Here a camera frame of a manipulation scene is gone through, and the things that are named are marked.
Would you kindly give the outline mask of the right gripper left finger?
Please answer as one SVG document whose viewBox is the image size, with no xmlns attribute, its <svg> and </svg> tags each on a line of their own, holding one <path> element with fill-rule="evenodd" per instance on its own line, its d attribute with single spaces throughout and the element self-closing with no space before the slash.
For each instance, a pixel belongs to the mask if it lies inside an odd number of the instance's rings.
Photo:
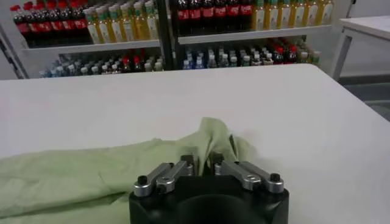
<svg viewBox="0 0 390 224">
<path fill-rule="evenodd" d="M 147 175 L 141 175 L 133 185 L 136 197 L 148 197 L 153 192 L 167 194 L 175 189 L 180 177 L 193 176 L 195 171 L 193 155 L 182 155 L 177 163 L 161 163 Z"/>
</svg>

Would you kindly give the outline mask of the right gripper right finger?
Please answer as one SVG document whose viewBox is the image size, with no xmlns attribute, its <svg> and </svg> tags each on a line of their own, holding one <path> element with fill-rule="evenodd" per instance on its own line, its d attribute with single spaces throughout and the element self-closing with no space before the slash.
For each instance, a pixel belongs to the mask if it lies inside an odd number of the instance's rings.
<svg viewBox="0 0 390 224">
<path fill-rule="evenodd" d="M 211 165 L 215 175 L 230 175 L 236 178 L 245 190 L 255 191 L 259 187 L 272 194 L 284 192 L 284 181 L 278 173 L 268 173 L 248 161 L 227 161 L 221 153 L 211 154 Z"/>
</svg>

